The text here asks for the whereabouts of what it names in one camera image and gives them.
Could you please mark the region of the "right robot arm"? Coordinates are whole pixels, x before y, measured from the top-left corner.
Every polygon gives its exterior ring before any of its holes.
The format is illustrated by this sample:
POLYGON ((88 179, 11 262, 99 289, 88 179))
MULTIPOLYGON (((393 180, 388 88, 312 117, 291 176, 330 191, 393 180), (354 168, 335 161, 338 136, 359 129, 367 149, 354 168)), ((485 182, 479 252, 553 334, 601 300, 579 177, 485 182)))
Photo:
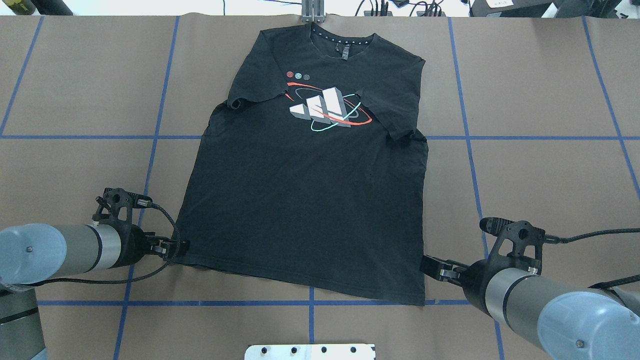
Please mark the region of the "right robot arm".
POLYGON ((639 293, 617 285, 578 288, 531 269, 491 269, 424 255, 421 271, 460 286, 475 308, 554 360, 637 360, 639 293))

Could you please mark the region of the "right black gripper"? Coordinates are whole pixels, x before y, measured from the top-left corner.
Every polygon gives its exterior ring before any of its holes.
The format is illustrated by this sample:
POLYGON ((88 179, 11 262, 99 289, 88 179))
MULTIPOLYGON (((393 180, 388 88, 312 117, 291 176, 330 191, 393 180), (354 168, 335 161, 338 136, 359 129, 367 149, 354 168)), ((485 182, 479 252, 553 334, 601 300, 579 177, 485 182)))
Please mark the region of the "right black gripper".
POLYGON ((490 315, 486 301, 487 288, 499 271, 489 259, 478 260, 470 266, 427 254, 421 260, 421 272, 424 275, 438 277, 438 281, 462 287, 466 300, 487 316, 490 315))

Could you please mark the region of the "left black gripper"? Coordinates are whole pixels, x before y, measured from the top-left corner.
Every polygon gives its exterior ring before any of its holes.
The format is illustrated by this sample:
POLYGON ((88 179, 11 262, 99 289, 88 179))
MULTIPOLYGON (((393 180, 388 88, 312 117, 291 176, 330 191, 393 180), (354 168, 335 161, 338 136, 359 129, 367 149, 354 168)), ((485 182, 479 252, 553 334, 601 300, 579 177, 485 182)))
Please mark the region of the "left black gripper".
POLYGON ((158 253, 164 261, 173 262, 185 255, 189 249, 189 240, 175 240, 170 238, 153 238, 151 244, 147 241, 147 233, 137 225, 118 228, 121 249, 118 257, 118 267, 137 264, 149 251, 158 253))

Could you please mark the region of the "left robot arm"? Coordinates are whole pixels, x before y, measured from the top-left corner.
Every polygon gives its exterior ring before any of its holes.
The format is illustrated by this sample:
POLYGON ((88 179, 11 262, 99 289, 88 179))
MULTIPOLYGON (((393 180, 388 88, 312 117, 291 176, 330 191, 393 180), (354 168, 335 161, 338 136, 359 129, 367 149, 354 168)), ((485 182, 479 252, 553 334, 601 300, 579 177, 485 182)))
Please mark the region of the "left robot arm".
POLYGON ((132 265, 155 255, 169 262, 187 248, 172 238, 128 224, 32 223, 1 232, 1 358, 46 360, 35 289, 53 283, 87 284, 78 275, 132 265))

